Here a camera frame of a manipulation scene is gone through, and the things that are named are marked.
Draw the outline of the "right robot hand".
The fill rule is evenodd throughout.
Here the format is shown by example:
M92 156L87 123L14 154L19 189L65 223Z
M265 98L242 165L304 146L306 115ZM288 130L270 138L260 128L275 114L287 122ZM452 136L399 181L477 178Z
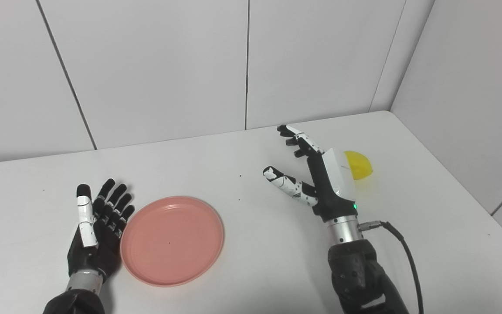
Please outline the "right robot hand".
M350 164L337 157L333 149L323 150L309 135L289 125L277 127L285 144L297 146L296 158L306 157L313 184L295 179L275 169L273 166L263 170L263 176L271 184L291 198L313 209L323 222L344 216L357 216L356 192Z

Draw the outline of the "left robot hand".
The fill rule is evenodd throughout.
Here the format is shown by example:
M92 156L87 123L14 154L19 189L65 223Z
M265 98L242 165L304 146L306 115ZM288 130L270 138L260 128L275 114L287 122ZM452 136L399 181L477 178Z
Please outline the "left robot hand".
M104 281L120 267L120 241L134 213L127 185L108 179L95 199L87 184L76 189L81 219L67 254L68 275L94 270Z

